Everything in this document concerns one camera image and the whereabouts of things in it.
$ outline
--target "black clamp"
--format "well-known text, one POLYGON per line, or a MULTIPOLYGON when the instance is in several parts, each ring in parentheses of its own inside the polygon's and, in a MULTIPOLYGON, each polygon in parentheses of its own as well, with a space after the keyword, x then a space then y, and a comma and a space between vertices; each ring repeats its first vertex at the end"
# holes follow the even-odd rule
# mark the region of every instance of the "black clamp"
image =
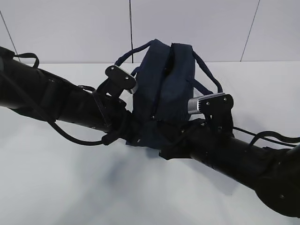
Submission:
POLYGON ((188 113, 204 114, 207 125, 216 134, 232 134, 232 108, 233 97, 225 93, 195 97, 188 102, 188 113))
POLYGON ((136 92, 138 85, 135 78, 120 67, 112 65, 105 70, 105 74, 122 90, 127 90, 130 94, 136 92))

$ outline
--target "fabric strap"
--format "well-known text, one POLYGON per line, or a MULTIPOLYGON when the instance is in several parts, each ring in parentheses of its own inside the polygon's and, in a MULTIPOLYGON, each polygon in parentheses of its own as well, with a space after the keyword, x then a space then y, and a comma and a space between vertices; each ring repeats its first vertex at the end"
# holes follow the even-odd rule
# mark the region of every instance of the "fabric strap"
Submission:
POLYGON ((115 65, 119 67, 123 62, 125 62, 134 53, 138 53, 138 52, 148 48, 152 44, 152 42, 153 41, 149 41, 148 43, 142 45, 141 47, 135 48, 135 49, 127 52, 126 54, 124 54, 123 56, 118 58, 118 60, 115 62, 115 65))
POLYGON ((15 55, 14 57, 24 58, 24 59, 28 59, 28 58, 36 59, 36 61, 34 62, 33 68, 38 68, 38 66, 39 66, 39 59, 38 59, 37 55, 34 53, 23 53, 20 55, 15 55))

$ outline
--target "black strap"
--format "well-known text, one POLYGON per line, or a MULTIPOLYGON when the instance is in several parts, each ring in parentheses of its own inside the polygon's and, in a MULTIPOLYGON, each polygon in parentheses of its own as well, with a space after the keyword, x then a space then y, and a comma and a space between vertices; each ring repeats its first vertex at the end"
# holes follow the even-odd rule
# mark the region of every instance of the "black strap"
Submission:
POLYGON ((0 71, 0 76, 4 78, 14 89, 15 91, 20 95, 21 98, 34 110, 37 111, 37 113, 54 129, 56 130, 60 135, 62 135, 64 138, 68 139, 71 142, 74 142, 76 144, 80 145, 87 145, 87 146, 94 146, 94 145, 100 145, 103 144, 101 141, 96 142, 86 142, 79 140, 77 138, 74 138, 67 134, 64 130, 62 130, 56 123, 55 119, 51 118, 43 108, 41 108, 25 91, 23 91, 18 84, 16 84, 13 80, 11 80, 8 76, 6 76, 5 73, 0 71))
POLYGON ((217 86, 217 91, 218 93, 222 93, 223 92, 223 88, 222 85, 219 83, 219 81, 217 81, 217 79, 213 76, 213 74, 211 73, 210 69, 208 69, 207 65, 204 63, 204 61, 200 58, 199 55, 197 55, 197 53, 195 53, 193 51, 193 56, 195 58, 195 60, 197 61, 199 67, 201 68, 201 70, 211 79, 211 81, 214 82, 214 84, 217 86))
POLYGON ((187 79, 191 83, 191 85, 196 88, 198 91, 200 91, 203 95, 210 95, 213 94, 210 90, 208 90, 206 87, 204 87, 200 82, 198 82, 196 79, 191 78, 187 79))
POLYGON ((131 72, 131 75, 132 76, 135 76, 137 73, 140 72, 140 67, 136 67, 132 72, 131 72))
POLYGON ((126 54, 124 54, 123 56, 121 56, 116 62, 115 65, 116 66, 120 66, 123 62, 125 62, 131 55, 133 55, 134 53, 138 53, 146 48, 148 48, 153 41, 149 41, 148 43, 142 45, 141 47, 135 48, 129 52, 127 52, 126 54))
POLYGON ((286 137, 275 131, 263 131, 254 136, 254 138, 252 139, 252 141, 249 144, 249 147, 252 147, 255 144, 255 142, 257 142, 260 138, 263 138, 263 137, 275 137, 276 139, 278 139, 284 143, 299 143, 300 142, 300 137, 286 137))
POLYGON ((28 58, 36 59, 36 61, 34 62, 33 68, 38 68, 38 66, 39 66, 39 59, 38 59, 37 55, 34 53, 23 53, 23 54, 15 55, 14 57, 24 58, 24 59, 28 59, 28 58))

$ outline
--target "fabric loop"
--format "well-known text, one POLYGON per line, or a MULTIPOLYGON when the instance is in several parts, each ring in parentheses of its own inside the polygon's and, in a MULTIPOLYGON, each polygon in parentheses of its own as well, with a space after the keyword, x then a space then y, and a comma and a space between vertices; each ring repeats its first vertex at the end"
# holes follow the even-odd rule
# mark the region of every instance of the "fabric loop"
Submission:
POLYGON ((36 59, 36 61, 34 62, 33 68, 38 68, 38 66, 39 66, 39 59, 38 59, 37 55, 34 53, 23 53, 20 55, 15 55, 15 57, 24 58, 24 59, 28 59, 28 58, 36 59))
POLYGON ((197 64, 199 65, 199 67, 201 68, 201 70, 211 79, 211 81, 214 82, 214 84, 217 86, 217 91, 218 93, 222 93, 223 92, 223 88, 221 86, 221 84, 219 83, 219 81, 217 81, 217 79, 213 76, 213 74, 211 73, 211 71, 208 69, 207 65, 204 63, 204 61, 200 58, 199 55, 197 55, 197 53, 195 53, 193 51, 193 56, 196 59, 197 64))
POLYGON ((127 52, 126 54, 124 54, 123 56, 121 56, 116 62, 115 65, 116 66, 120 66, 123 62, 125 62, 131 55, 133 55, 134 53, 138 53, 146 48, 148 48, 151 45, 152 41, 149 41, 148 43, 142 45, 141 47, 135 48, 129 52, 127 52))

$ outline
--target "bag handle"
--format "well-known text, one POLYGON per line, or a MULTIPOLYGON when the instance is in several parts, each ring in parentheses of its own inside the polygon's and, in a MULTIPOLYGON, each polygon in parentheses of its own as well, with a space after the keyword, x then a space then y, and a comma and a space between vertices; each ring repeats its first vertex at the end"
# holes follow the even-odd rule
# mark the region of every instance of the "bag handle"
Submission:
POLYGON ((141 52, 142 50, 148 48, 151 44, 152 44, 152 41, 149 41, 148 43, 142 45, 141 47, 135 48, 135 49, 127 52, 126 54, 124 54, 123 56, 118 58, 118 60, 115 62, 115 65, 118 67, 121 66, 121 64, 123 62, 125 62, 131 55, 133 55, 134 53, 141 52))
POLYGON ((7 48, 0 47, 0 56, 8 59, 13 59, 14 57, 25 58, 25 59, 34 58, 36 59, 36 61, 34 62, 33 68, 38 68, 39 66, 39 59, 37 55, 34 53, 23 53, 23 54, 16 55, 13 51, 7 48))
POLYGON ((197 62, 197 64, 199 65, 199 67, 201 68, 201 70, 211 79, 211 81, 214 82, 214 84, 217 86, 217 91, 218 93, 222 93, 223 92, 223 88, 222 85, 219 83, 219 81, 217 81, 217 79, 213 76, 213 74, 211 73, 210 69, 208 69, 207 65, 204 63, 204 61, 200 58, 199 55, 197 55, 197 53, 195 53, 193 51, 193 56, 197 62))
POLYGON ((36 61, 34 62, 32 67, 33 68, 38 68, 38 66, 39 66, 39 59, 38 59, 37 55, 34 54, 34 53, 23 53, 23 54, 20 54, 20 55, 14 55, 14 57, 24 58, 24 59, 28 59, 28 58, 36 59, 36 61))

